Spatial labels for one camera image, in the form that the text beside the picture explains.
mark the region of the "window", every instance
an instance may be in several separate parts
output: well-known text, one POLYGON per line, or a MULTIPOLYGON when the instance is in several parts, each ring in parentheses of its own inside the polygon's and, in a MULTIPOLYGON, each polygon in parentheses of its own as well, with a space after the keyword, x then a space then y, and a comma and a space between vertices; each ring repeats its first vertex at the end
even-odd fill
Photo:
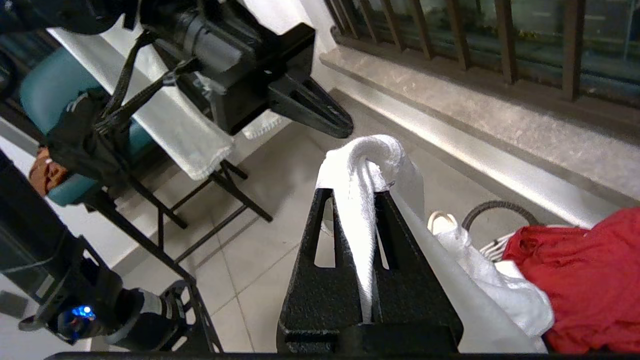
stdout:
MULTIPOLYGON (((494 87, 507 83, 535 89, 537 97, 553 98, 566 109, 587 99, 585 109, 600 113, 596 117, 606 112, 593 111, 604 102, 617 109, 640 109, 640 0, 326 4, 339 44, 435 72, 455 63, 463 70, 480 68, 494 74, 494 87)), ((472 73, 465 76, 472 78, 472 73)), ((526 100, 521 92, 518 96, 526 100)))

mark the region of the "black bag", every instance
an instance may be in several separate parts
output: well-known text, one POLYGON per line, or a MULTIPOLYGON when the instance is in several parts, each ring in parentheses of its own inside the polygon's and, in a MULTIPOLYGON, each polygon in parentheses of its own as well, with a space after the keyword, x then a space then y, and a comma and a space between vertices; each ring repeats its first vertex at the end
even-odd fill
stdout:
POLYGON ((105 124, 102 114, 109 99, 102 88, 80 93, 47 135, 47 146, 51 159, 69 171, 111 186, 129 172, 131 119, 105 124))

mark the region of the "teal chair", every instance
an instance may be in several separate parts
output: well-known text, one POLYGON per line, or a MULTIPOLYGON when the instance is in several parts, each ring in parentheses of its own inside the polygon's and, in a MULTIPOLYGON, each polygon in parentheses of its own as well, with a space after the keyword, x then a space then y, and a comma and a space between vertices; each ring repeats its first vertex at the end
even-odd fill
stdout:
MULTIPOLYGON (((80 92, 98 86, 100 86, 98 81, 96 81, 65 48, 61 47, 38 64, 38 66, 24 78, 20 86, 20 101, 29 118, 42 133, 46 135, 58 123, 68 103, 75 100, 80 92)), ((129 129, 129 145, 132 165, 135 167, 136 162, 139 162, 143 155, 153 149, 156 143, 134 120, 129 129)), ((183 275, 183 277, 190 278, 191 276, 186 273, 178 263, 199 248, 199 246, 216 234, 231 220, 240 215, 242 211, 252 209, 268 222, 273 219, 266 211, 238 189, 233 182, 230 172, 233 172, 241 179, 247 178, 247 175, 242 170, 227 160, 223 160, 220 163, 220 169, 218 171, 213 172, 208 180, 178 201, 172 208, 164 205, 151 191, 135 179, 135 177, 129 176, 127 183, 158 209, 157 245, 116 210, 113 200, 110 199, 109 195, 102 189, 102 185, 94 179, 73 174, 64 183, 52 189, 48 196, 53 202, 60 206, 86 204, 96 209, 163 263, 174 269, 178 274, 183 275), (178 226, 183 229, 186 228, 187 223, 179 218, 174 211, 211 182, 218 184, 229 194, 240 200, 243 206, 229 215, 221 224, 217 225, 176 259, 170 258, 164 252, 163 216, 168 216, 178 226)))

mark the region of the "chair seat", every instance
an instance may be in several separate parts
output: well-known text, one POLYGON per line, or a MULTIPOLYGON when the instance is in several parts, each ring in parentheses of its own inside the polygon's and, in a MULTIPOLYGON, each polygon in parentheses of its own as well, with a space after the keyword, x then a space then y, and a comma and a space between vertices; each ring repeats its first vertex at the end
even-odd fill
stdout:
MULTIPOLYGON (((151 136, 135 121, 129 128, 129 152, 131 158, 136 161, 140 159, 148 148, 153 144, 151 136)), ((84 175, 73 174, 64 183, 53 188, 48 196, 51 201, 60 206, 75 204, 89 190, 91 190, 97 181, 90 179, 84 175)))

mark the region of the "chair leg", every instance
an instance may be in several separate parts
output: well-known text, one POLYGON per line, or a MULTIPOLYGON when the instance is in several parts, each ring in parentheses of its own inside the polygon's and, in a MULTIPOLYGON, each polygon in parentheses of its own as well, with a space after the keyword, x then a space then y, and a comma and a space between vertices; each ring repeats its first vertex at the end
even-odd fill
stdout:
POLYGON ((178 225, 181 229, 187 228, 187 223, 178 217, 170 208, 167 208, 166 205, 162 203, 149 189, 145 188, 142 183, 140 183, 133 176, 129 176, 129 184, 136 190, 140 195, 142 195, 145 199, 147 199, 150 203, 152 203, 155 207, 158 208, 159 211, 162 211, 166 216, 168 216, 176 225, 178 225))
POLYGON ((106 217, 112 224, 116 225, 125 234, 129 235, 140 246, 149 251, 158 260, 162 261, 166 266, 169 266, 176 274, 182 276, 182 278, 190 284, 195 284, 196 279, 191 276, 180 265, 176 264, 172 258, 169 257, 164 251, 161 251, 158 246, 154 244, 149 238, 147 238, 137 227, 133 226, 122 214, 120 214, 115 207, 113 201, 109 198, 106 192, 99 191, 93 194, 91 197, 85 200, 85 203, 94 209, 96 209, 102 216, 106 217))
POLYGON ((225 167, 228 168, 229 170, 231 170, 235 175, 238 175, 238 177, 240 177, 242 180, 247 180, 249 178, 249 175, 246 174, 246 172, 240 170, 240 168, 238 168, 237 166, 231 164, 230 162, 228 162, 227 160, 222 160, 220 162, 220 167, 224 170, 225 167))
POLYGON ((269 215, 266 211, 264 211, 258 204, 256 204, 253 200, 251 200, 248 196, 246 196, 240 189, 236 187, 236 185, 228 179, 225 179, 222 175, 217 172, 213 172, 211 175, 211 180, 220 185, 226 192, 233 195, 236 199, 240 200, 244 205, 246 205, 251 210, 255 211, 256 214, 260 215, 261 218, 266 220, 267 222, 271 222, 273 217, 269 215))

